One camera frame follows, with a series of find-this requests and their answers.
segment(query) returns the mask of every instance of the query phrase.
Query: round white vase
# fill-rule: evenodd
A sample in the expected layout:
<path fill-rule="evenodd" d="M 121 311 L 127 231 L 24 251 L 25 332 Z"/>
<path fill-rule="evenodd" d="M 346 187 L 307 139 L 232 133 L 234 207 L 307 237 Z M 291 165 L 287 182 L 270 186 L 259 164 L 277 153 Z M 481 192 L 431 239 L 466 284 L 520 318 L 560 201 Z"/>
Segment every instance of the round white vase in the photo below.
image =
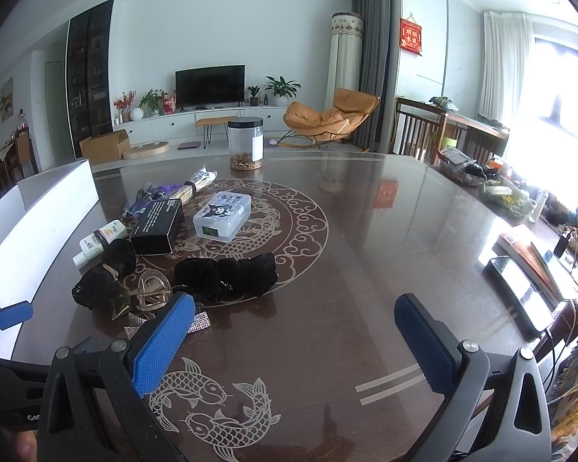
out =
<path fill-rule="evenodd" d="M 143 109 L 141 107 L 133 107 L 133 109 L 131 109 L 131 120 L 139 121 L 142 118 L 143 118 Z"/>
<path fill-rule="evenodd" d="M 284 95 L 282 97 L 275 97 L 274 103 L 278 107 L 287 107 L 287 104 L 289 103 L 289 98 L 287 97 L 287 95 Z"/>

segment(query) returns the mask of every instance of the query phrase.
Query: cardboard box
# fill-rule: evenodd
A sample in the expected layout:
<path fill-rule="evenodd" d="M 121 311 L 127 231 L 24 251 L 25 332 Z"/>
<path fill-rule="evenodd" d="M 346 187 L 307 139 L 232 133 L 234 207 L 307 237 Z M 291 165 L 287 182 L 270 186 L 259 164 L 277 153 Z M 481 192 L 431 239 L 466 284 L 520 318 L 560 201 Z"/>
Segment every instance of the cardboard box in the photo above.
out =
<path fill-rule="evenodd" d="M 100 165 L 122 159 L 125 151 L 131 149 L 129 136 L 125 130 L 110 134 L 88 137 L 79 143 L 81 154 L 90 160 L 90 165 Z"/>
<path fill-rule="evenodd" d="M 161 199 L 149 203 L 131 235 L 137 255 L 173 253 L 183 222 L 182 200 Z"/>

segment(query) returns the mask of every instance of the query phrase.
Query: gray curtain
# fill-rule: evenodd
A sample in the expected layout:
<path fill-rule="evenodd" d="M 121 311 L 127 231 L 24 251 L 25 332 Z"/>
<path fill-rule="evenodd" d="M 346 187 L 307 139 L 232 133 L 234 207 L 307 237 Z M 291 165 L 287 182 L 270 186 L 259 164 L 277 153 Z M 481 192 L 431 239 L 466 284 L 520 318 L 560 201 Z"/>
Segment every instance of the gray curtain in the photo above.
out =
<path fill-rule="evenodd" d="M 353 0 L 353 12 L 364 19 L 360 92 L 381 98 L 375 112 L 353 133 L 353 143 L 377 151 L 388 86 L 392 0 Z"/>

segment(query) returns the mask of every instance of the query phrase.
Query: black jar lid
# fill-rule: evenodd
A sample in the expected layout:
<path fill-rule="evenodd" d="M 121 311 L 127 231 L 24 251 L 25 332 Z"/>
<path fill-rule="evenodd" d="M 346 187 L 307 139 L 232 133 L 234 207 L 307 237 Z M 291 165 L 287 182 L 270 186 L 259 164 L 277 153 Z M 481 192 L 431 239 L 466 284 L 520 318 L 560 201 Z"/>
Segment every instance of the black jar lid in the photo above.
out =
<path fill-rule="evenodd" d="M 227 126 L 232 129 L 256 129 L 263 126 L 263 118 L 256 116 L 236 116 L 227 122 Z"/>

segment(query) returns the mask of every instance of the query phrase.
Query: koi fish design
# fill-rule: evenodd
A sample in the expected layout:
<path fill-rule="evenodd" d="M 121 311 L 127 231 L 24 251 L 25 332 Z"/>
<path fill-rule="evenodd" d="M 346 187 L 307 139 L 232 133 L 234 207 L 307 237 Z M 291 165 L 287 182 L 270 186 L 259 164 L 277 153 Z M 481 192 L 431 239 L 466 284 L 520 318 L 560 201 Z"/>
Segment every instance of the koi fish design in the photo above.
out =
<path fill-rule="evenodd" d="M 201 401 L 207 405 L 224 405 L 227 393 L 222 386 L 205 376 L 200 366 L 193 360 L 182 358 L 185 372 L 170 372 L 165 374 L 156 390 L 150 394 L 148 405 L 158 419 L 163 429 L 180 432 L 171 421 L 165 417 L 163 407 L 171 408 L 172 394 L 186 399 L 191 408 L 195 408 Z"/>
<path fill-rule="evenodd" d="M 234 450 L 245 448 L 260 441 L 270 426 L 281 420 L 281 415 L 272 415 L 272 400 L 268 397 L 265 384 L 259 378 L 254 384 L 234 384 L 253 402 L 253 408 L 244 407 L 247 420 L 238 422 L 225 417 L 220 408 L 210 417 L 205 413 L 189 414 L 185 420 L 190 432 L 214 447 L 214 453 L 227 462 L 239 462 Z"/>

